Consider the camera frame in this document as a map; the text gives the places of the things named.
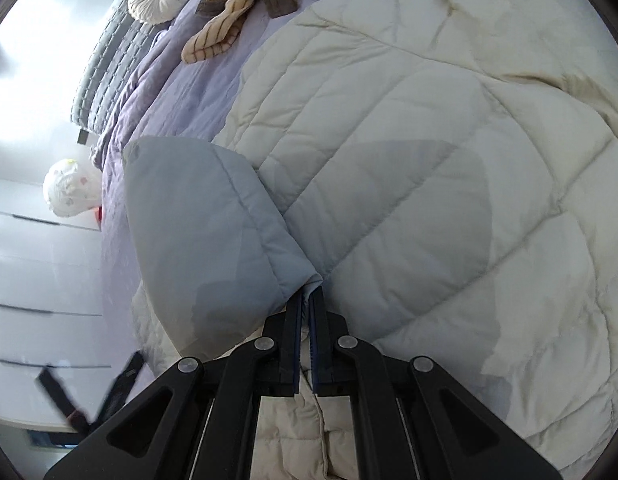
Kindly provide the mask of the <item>cream puffer down jacket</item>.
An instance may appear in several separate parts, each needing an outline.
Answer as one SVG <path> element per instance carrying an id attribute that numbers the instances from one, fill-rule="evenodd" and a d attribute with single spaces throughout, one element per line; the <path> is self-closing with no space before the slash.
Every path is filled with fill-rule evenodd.
<path id="1" fill-rule="evenodd" d="M 155 373 L 258 335 L 253 180 L 350 330 L 426 353 L 583 479 L 618 430 L 618 47 L 588 0 L 314 0 L 254 9 L 238 44 L 184 64 L 184 16 L 119 122 Z"/>

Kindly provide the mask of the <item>white drawer cabinet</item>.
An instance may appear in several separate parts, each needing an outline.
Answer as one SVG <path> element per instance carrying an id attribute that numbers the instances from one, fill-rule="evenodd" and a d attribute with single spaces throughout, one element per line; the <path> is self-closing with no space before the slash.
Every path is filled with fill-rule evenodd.
<path id="1" fill-rule="evenodd" d="M 0 423 L 59 430 L 36 381 L 50 366 L 95 416 L 134 350 L 108 334 L 100 229 L 91 211 L 58 218 L 39 185 L 0 179 Z"/>

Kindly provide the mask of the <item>lavender plush bed blanket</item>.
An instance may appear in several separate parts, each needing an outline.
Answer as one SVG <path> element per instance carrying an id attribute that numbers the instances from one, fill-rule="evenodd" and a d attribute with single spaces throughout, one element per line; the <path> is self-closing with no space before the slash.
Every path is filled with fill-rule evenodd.
<path id="1" fill-rule="evenodd" d="M 446 130 L 452 99 L 417 73 L 434 62 L 404 32 L 428 32 L 446 0 L 300 0 L 286 18 L 256 6 L 228 53 L 182 62 L 204 19 L 185 9 L 118 99 L 95 149 L 103 169 L 104 252 L 112 304 L 129 300 L 153 370 L 186 352 L 214 356 L 252 321 L 191 320 L 176 289 L 208 264 L 196 228 L 209 181 L 205 144 L 250 162 L 322 275 L 327 303 L 377 348 L 451 362 L 461 355 L 458 307 L 442 290 L 452 186 L 466 151 Z"/>

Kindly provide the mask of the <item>beige striped knit garment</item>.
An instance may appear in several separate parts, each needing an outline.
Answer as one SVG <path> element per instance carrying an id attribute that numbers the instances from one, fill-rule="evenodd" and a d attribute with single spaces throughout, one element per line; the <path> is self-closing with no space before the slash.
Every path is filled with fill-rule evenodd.
<path id="1" fill-rule="evenodd" d="M 258 0 L 200 0 L 196 13 L 207 21 L 191 36 L 182 49 L 181 60 L 194 64 L 226 52 L 243 28 L 247 13 Z M 261 0 L 270 18 L 292 14 L 299 8 L 297 0 Z"/>

